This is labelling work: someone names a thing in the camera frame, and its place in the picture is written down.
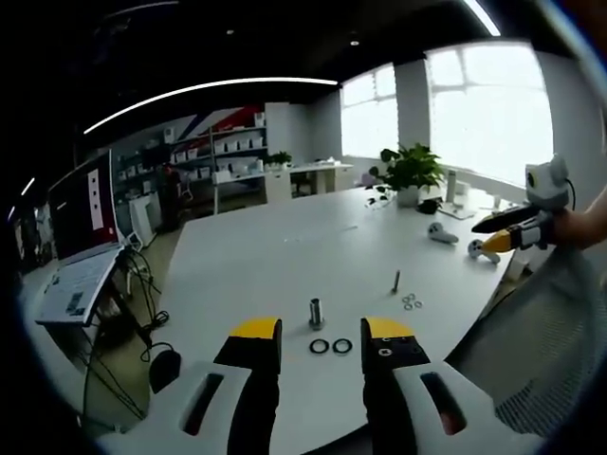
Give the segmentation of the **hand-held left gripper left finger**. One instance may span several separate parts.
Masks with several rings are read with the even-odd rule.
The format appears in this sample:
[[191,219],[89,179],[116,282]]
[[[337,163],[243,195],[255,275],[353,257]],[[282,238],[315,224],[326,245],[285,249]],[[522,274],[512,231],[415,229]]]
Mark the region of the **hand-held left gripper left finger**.
[[279,405],[282,322],[252,318],[214,361],[199,361],[163,388],[147,416],[102,436],[103,454],[267,454]]

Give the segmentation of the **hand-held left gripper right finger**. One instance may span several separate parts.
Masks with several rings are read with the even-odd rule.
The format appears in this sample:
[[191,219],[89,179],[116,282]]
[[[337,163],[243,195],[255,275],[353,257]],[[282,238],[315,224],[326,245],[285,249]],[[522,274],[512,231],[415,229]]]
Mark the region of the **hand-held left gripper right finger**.
[[492,399],[444,361],[432,361],[409,327],[360,321],[363,403],[376,454],[533,454],[540,436],[517,432]]

